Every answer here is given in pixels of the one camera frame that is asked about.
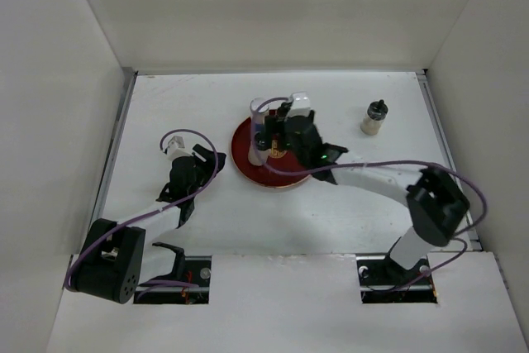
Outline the blue label spice jar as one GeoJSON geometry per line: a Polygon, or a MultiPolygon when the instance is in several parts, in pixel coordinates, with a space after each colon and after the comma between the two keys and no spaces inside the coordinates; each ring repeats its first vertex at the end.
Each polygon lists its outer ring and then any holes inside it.
{"type": "Polygon", "coordinates": [[[265,128],[265,118],[269,115],[269,106],[264,105],[263,98],[254,98],[250,102],[250,115],[253,126],[257,132],[265,128]]]}

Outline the white condiment bottle black cap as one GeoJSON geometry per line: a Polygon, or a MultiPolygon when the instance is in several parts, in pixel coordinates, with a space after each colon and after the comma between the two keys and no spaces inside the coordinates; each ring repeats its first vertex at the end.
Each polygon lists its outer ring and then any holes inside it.
{"type": "Polygon", "coordinates": [[[254,166],[262,166],[269,157],[269,145],[262,132],[256,132],[250,141],[248,161],[254,166]]]}

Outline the clear bottle black stopper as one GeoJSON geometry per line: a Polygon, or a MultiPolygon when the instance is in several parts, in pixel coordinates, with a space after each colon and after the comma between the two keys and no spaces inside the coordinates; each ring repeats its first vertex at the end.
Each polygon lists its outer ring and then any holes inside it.
{"type": "Polygon", "coordinates": [[[360,129],[366,135],[377,135],[387,115],[388,106],[385,101],[383,99],[373,101],[366,110],[360,129]]]}

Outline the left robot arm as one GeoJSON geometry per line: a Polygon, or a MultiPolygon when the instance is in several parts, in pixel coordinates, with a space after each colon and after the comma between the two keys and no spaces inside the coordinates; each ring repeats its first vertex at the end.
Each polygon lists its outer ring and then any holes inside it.
{"type": "Polygon", "coordinates": [[[167,148],[169,181],[144,215],[132,220],[99,218],[88,230],[65,287],[115,303],[158,303],[177,289],[175,303],[205,303],[210,260],[186,256],[183,248],[162,236],[183,227],[195,209],[195,196],[222,171],[226,154],[195,145],[187,153],[167,148]]]}

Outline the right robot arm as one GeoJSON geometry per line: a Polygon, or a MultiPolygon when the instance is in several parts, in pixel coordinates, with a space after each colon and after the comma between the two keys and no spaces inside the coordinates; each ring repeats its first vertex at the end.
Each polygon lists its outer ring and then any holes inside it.
{"type": "Polygon", "coordinates": [[[341,164],[338,160],[348,150],[322,140],[309,100],[291,96],[279,101],[274,112],[266,100],[256,99],[250,105],[250,149],[259,160],[276,139],[279,149],[294,155],[301,165],[300,175],[376,193],[409,211],[412,225],[384,258],[383,271],[389,281],[404,282],[433,248],[445,247],[455,237],[469,211],[469,200],[450,169],[406,160],[341,164]]]}

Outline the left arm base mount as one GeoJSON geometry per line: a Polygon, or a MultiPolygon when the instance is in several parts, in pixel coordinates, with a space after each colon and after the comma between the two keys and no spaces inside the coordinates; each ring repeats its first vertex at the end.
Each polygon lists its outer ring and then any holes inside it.
{"type": "Polygon", "coordinates": [[[156,242],[145,249],[134,304],[209,303],[212,257],[186,255],[181,247],[156,242]]]}

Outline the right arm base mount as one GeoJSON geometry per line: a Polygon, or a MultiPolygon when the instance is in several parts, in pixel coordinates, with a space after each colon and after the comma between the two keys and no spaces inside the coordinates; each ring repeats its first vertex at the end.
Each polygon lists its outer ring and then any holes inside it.
{"type": "Polygon", "coordinates": [[[426,257],[404,270],[383,255],[357,256],[356,267],[364,304],[437,303],[426,257]]]}

